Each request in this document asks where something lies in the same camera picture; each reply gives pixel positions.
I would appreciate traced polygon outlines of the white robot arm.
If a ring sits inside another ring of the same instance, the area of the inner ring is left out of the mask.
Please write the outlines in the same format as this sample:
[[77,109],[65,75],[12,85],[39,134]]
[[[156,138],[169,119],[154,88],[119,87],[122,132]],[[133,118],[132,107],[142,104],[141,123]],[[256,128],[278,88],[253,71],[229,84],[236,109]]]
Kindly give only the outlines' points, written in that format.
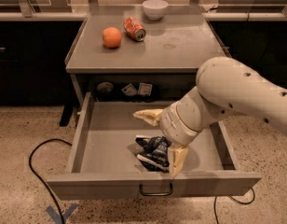
[[287,136],[287,90],[247,65],[227,57],[206,61],[196,74],[196,86],[164,109],[145,109],[134,117],[158,126],[172,142],[169,172],[182,171],[188,145],[211,124],[234,112],[256,117]]

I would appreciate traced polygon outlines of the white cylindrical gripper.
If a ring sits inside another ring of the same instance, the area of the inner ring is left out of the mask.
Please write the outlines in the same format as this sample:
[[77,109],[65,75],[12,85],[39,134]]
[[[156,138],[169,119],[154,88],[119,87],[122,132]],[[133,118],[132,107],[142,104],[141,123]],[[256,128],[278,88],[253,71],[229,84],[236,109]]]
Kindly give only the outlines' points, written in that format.
[[198,135],[188,128],[177,112],[177,103],[163,109],[145,109],[133,113],[136,119],[142,119],[152,126],[160,127],[164,136],[173,144],[168,148],[169,173],[175,178],[181,173],[188,154],[188,146]]

